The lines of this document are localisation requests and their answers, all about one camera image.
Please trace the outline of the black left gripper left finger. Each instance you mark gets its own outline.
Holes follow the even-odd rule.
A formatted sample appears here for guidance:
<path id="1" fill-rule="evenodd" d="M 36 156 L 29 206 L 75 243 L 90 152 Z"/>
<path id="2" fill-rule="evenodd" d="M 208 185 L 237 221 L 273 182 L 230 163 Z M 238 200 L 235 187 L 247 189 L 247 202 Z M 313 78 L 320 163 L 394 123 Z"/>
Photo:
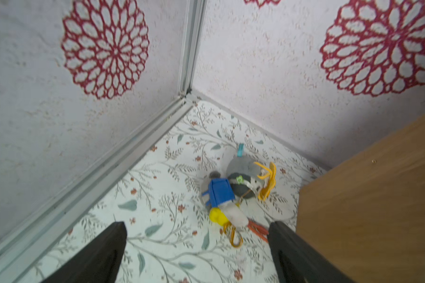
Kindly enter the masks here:
<path id="1" fill-rule="evenodd" d="M 114 283 L 125 252 L 124 222 L 110 224 L 45 283 Z"/>

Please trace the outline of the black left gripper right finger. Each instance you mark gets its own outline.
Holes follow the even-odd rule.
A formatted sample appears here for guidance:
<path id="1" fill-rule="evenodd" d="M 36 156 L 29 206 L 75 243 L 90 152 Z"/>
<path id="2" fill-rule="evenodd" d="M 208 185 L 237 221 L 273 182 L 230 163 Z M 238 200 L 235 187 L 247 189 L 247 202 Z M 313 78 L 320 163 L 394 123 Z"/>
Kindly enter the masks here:
<path id="1" fill-rule="evenodd" d="M 268 241 L 281 283 L 351 283 L 284 222 L 270 224 Z"/>

